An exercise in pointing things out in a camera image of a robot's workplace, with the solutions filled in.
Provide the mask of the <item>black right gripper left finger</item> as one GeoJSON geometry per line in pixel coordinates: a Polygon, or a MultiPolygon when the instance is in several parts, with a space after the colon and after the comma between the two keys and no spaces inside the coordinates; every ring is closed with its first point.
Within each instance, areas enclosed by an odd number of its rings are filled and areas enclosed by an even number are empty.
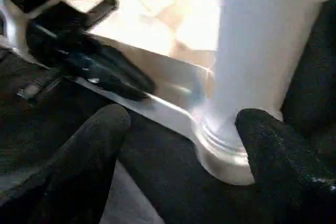
{"type": "Polygon", "coordinates": [[[131,125],[102,107],[66,141],[1,141],[1,223],[99,223],[131,125]]]}

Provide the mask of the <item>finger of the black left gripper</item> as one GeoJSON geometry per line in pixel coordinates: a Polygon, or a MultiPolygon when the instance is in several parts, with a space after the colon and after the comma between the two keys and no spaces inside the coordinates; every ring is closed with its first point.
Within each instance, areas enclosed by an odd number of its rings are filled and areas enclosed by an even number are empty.
{"type": "Polygon", "coordinates": [[[150,78],[123,80],[114,76],[89,77],[89,83],[132,101],[141,101],[150,93],[150,78]]]}
{"type": "MultiPolygon", "coordinates": [[[[114,76],[123,80],[149,77],[120,50],[101,43],[87,34],[78,37],[78,54],[85,64],[80,68],[79,76],[88,82],[89,77],[114,76]]],[[[154,91],[155,83],[150,78],[149,94],[154,91]]]]}

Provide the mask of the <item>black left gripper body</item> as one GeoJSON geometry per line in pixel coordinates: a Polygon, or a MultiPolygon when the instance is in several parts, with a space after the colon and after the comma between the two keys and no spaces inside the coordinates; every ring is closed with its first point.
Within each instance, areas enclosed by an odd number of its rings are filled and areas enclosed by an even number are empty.
{"type": "Polygon", "coordinates": [[[41,63],[77,62],[78,37],[118,8],[101,0],[81,12],[66,0],[5,0],[5,48],[41,63]]]}

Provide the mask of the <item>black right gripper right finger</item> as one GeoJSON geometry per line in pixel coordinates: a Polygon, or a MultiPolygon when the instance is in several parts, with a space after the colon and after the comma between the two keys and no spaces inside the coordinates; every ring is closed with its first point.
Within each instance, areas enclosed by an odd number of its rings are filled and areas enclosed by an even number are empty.
{"type": "Polygon", "coordinates": [[[303,136],[260,109],[239,111],[235,126],[274,223],[335,223],[335,173],[303,136]]]}

